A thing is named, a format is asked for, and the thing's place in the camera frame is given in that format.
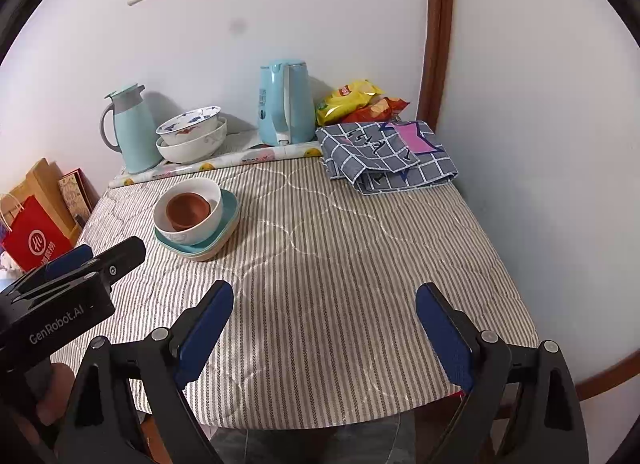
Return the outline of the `person's left hand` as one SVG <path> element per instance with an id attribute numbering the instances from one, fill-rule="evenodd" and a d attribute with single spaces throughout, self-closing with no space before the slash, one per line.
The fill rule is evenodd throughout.
<path id="1" fill-rule="evenodd" d="M 49 388 L 37 406 L 39 421 L 44 426 L 50 426 L 64 416 L 75 381 L 73 370 L 65 363 L 52 363 L 51 370 Z"/>

